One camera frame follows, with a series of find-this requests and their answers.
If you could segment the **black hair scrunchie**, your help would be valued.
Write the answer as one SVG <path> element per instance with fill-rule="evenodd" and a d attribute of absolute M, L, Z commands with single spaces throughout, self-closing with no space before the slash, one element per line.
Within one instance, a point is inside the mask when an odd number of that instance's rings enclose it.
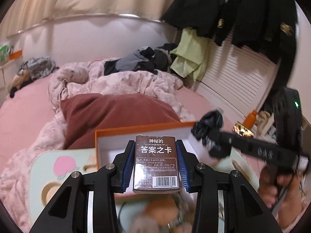
<path fill-rule="evenodd" d="M 221 130 L 224 124 L 222 113 L 218 110 L 212 110 L 202 116 L 202 118 L 195 122 L 191 129 L 192 135 L 197 141 L 201 141 L 206 147 L 208 154 L 212 158 L 218 160 L 229 157 L 231 148 L 228 146 L 221 146 L 209 138 L 210 132 L 214 129 Z"/>

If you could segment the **orange cardboard box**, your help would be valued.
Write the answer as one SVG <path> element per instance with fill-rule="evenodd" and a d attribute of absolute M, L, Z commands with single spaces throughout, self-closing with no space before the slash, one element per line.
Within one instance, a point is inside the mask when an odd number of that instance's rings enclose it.
<path fill-rule="evenodd" d="M 174 122 L 154 125 L 131 126 L 111 129 L 100 129 L 95 132 L 95 149 L 97 166 L 112 163 L 114 157 L 125 151 L 129 140 L 136 140 L 137 135 L 171 136 L 182 140 L 186 150 L 197 156 L 199 162 L 216 166 L 218 160 L 211 158 L 207 149 L 197 141 L 190 132 L 193 122 Z"/>

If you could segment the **brown answer card box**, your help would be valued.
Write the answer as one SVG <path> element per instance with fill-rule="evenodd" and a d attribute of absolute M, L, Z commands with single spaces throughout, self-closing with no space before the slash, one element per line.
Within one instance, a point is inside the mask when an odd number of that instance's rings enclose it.
<path fill-rule="evenodd" d="M 175 138 L 137 135 L 133 192 L 175 194 L 179 191 L 180 175 Z"/>

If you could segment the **gold phone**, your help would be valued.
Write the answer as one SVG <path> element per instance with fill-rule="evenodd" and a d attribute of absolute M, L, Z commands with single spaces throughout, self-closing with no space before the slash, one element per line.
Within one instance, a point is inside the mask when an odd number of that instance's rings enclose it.
<path fill-rule="evenodd" d="M 232 131 L 242 137 L 254 137 L 254 133 L 239 122 L 234 124 Z"/>

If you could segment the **orange bottle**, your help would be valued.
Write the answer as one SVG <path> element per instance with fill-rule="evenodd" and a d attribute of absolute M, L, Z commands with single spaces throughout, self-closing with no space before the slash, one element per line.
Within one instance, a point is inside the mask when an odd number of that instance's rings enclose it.
<path fill-rule="evenodd" d="M 256 110 L 253 110 L 251 113 L 247 115 L 246 119 L 243 122 L 243 125 L 247 129 L 252 129 L 253 125 L 255 124 L 257 114 L 258 112 Z"/>

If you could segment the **tan plush toy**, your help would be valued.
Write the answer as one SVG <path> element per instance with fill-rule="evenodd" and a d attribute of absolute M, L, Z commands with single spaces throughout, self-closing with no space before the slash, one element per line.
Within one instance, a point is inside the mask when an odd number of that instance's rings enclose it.
<path fill-rule="evenodd" d="M 190 222 L 184 222 L 182 211 L 172 197 L 150 201 L 133 220 L 128 232 L 191 232 Z"/>

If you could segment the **maroon pillow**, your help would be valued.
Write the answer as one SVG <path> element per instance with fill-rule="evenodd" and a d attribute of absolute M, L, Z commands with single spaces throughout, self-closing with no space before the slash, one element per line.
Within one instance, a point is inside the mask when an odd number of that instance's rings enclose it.
<path fill-rule="evenodd" d="M 173 108 L 144 94 L 80 94 L 61 101 L 67 123 L 64 149 L 95 146 L 95 131 L 180 122 Z"/>

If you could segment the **light green garment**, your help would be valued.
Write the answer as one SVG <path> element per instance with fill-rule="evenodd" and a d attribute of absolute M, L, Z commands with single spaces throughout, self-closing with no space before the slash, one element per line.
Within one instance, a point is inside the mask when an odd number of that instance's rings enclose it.
<path fill-rule="evenodd" d="M 176 56 L 170 69 L 182 78 L 190 76 L 201 81 L 208 66 L 211 39 L 198 37 L 191 28 L 184 28 L 178 47 L 170 53 Z"/>

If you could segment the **hanging black jacket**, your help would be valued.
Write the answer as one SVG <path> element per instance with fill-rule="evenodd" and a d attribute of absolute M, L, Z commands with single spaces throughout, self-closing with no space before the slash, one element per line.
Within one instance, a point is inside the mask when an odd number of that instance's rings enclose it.
<path fill-rule="evenodd" d="M 236 47 L 249 47 L 279 64 L 269 97 L 286 86 L 297 47 L 294 0 L 174 0 L 161 20 L 192 28 L 218 46 L 231 33 Z"/>

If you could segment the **pink floral duvet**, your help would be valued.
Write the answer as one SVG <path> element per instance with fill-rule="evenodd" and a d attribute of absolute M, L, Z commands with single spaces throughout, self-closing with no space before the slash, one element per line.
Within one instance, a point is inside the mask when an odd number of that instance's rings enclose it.
<path fill-rule="evenodd" d="M 177 77 L 158 72 L 120 72 L 104 75 L 104 61 L 67 63 L 49 76 L 47 100 L 55 112 L 29 147 L 15 153 L 1 173 L 1 200 L 5 209 L 23 232 L 29 232 L 30 214 L 28 194 L 30 168 L 34 159 L 43 152 L 60 150 L 65 145 L 67 123 L 61 111 L 61 101 L 70 97 L 99 93 L 127 95 L 140 93 L 160 100 L 172 107 L 177 120 L 193 121 L 194 116 L 176 99 L 176 91 L 183 82 Z"/>

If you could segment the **patterned clothes heap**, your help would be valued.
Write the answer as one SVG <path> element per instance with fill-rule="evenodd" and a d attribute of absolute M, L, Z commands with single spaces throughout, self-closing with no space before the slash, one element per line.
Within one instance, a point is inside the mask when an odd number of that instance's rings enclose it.
<path fill-rule="evenodd" d="M 18 73 L 13 77 L 8 86 L 10 98 L 14 98 L 15 93 L 32 82 L 45 78 L 54 73 L 58 66 L 50 57 L 31 58 L 21 65 Z"/>

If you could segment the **dark clothes pile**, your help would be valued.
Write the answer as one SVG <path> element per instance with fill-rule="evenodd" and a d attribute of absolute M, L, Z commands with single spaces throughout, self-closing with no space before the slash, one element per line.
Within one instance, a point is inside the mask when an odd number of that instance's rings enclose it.
<path fill-rule="evenodd" d="M 155 49 L 142 47 L 124 58 L 114 61 L 106 61 L 104 64 L 104 75 L 118 72 L 147 71 L 155 75 L 158 71 L 169 72 L 170 66 L 176 59 L 171 51 L 177 48 L 174 43 L 167 43 Z"/>

